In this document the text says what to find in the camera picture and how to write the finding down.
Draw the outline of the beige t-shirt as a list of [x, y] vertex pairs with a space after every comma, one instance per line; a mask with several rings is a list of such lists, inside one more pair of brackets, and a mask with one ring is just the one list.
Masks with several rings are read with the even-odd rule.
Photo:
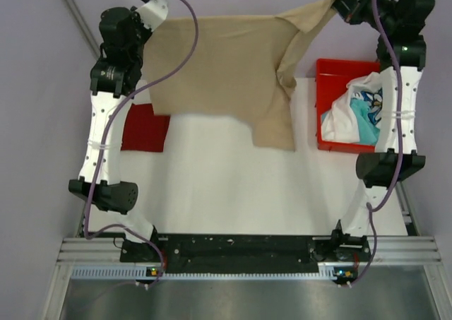
[[227, 115], [257, 147], [295, 149], [295, 71], [335, 15], [320, 0], [275, 15], [166, 20], [145, 45], [143, 77], [159, 115]]

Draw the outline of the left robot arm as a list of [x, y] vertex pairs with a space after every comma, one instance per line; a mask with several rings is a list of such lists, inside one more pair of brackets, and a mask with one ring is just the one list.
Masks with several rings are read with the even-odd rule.
[[130, 94], [141, 79], [143, 50], [153, 31], [165, 21], [166, 5], [114, 7], [103, 11], [100, 57], [90, 72], [91, 123], [85, 160], [69, 191], [116, 218], [126, 237], [123, 262], [157, 261], [160, 244], [155, 227], [135, 205], [138, 186], [121, 180], [122, 137], [131, 107]]

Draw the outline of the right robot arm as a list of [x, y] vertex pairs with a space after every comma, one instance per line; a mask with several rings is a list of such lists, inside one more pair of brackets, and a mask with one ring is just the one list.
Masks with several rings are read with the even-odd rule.
[[435, 0], [335, 0], [332, 7], [350, 25], [367, 23], [380, 34], [376, 49], [383, 102], [379, 139], [374, 152], [361, 153], [355, 169], [361, 187], [332, 231], [330, 253], [340, 261], [356, 247], [369, 252], [367, 235], [395, 185], [426, 162], [417, 152], [415, 111], [417, 89], [426, 64], [427, 45], [421, 33]]

